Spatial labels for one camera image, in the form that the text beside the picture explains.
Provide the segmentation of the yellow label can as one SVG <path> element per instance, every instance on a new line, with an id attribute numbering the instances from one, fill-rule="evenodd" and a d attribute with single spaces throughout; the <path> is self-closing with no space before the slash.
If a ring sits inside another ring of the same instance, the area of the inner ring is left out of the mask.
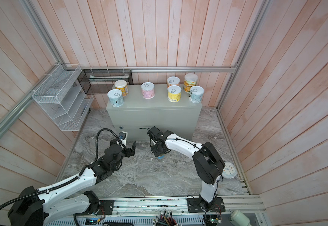
<path id="1" fill-rule="evenodd" d="M 128 95 L 128 85 L 125 80 L 118 80 L 114 84 L 116 89 L 119 89 L 122 92 L 122 96 L 126 97 Z"/>

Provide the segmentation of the white lid can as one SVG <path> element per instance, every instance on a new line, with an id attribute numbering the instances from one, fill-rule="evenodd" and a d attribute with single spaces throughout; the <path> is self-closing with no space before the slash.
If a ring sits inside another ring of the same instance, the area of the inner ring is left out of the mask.
<path id="1" fill-rule="evenodd" d="M 182 89 L 180 86 L 172 85 L 167 88 L 168 100 L 172 103 L 179 102 L 181 99 Z"/>
<path id="2" fill-rule="evenodd" d="M 109 101 L 113 107 L 120 107 L 124 104 L 122 91 L 119 89 L 112 89 L 107 93 Z"/>
<path id="3" fill-rule="evenodd" d="M 192 103 L 201 103 L 204 95 L 204 89 L 201 86 L 193 86 L 189 91 L 189 100 Z"/>
<path id="4" fill-rule="evenodd" d="M 152 99 L 155 96 L 155 85 L 151 82 L 141 84 L 141 92 L 144 99 Z"/>
<path id="5" fill-rule="evenodd" d="M 176 76 L 171 76 L 167 79 L 167 86 L 179 86 L 180 85 L 180 78 Z"/>

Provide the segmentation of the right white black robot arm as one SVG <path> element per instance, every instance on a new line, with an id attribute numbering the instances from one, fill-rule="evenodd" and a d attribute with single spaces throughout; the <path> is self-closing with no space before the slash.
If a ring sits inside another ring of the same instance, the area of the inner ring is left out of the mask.
<path id="1" fill-rule="evenodd" d="M 199 200 L 206 205 L 212 204 L 217 198 L 218 183 L 224 179 L 222 173 L 225 167 L 215 146 L 210 142 L 195 143 L 171 131 L 162 132 L 157 127 L 149 129 L 147 134 L 153 142 L 151 151 L 156 157 L 176 151 L 193 160 L 197 175 L 202 180 Z"/>

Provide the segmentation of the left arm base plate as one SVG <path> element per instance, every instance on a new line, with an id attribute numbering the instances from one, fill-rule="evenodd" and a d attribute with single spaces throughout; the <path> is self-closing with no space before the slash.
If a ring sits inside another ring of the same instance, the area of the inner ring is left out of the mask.
<path id="1" fill-rule="evenodd" d="M 99 200 L 90 204 L 86 210 L 86 215 L 112 215 L 114 208 L 114 200 Z"/>

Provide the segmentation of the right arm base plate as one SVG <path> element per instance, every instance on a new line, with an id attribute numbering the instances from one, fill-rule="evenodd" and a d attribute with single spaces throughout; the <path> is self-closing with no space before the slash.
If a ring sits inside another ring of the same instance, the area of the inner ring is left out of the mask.
<path id="1" fill-rule="evenodd" d="M 225 212 L 223 199 L 217 196 L 211 202 L 206 202 L 201 196 L 193 197 L 189 195 L 186 197 L 186 201 L 189 213 Z"/>

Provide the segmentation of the orange green label can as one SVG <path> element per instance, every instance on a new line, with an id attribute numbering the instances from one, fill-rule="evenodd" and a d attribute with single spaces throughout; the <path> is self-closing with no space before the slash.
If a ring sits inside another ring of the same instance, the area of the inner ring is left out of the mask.
<path id="1" fill-rule="evenodd" d="M 188 73 L 184 76 L 184 91 L 189 93 L 191 87 L 196 86 L 198 76 L 194 73 Z"/>

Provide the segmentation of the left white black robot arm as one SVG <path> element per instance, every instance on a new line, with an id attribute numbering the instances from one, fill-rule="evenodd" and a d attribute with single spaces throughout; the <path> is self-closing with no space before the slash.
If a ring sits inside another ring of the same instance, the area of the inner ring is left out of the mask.
<path id="1" fill-rule="evenodd" d="M 100 201 L 92 192 L 87 191 L 76 198 L 70 195 L 100 183 L 113 172 L 120 169 L 124 157 L 135 155 L 136 145 L 112 144 L 104 156 L 86 165 L 80 173 L 53 185 L 34 189 L 25 188 L 18 198 L 9 201 L 11 209 L 8 218 L 13 226 L 44 226 L 70 214 L 96 213 Z"/>

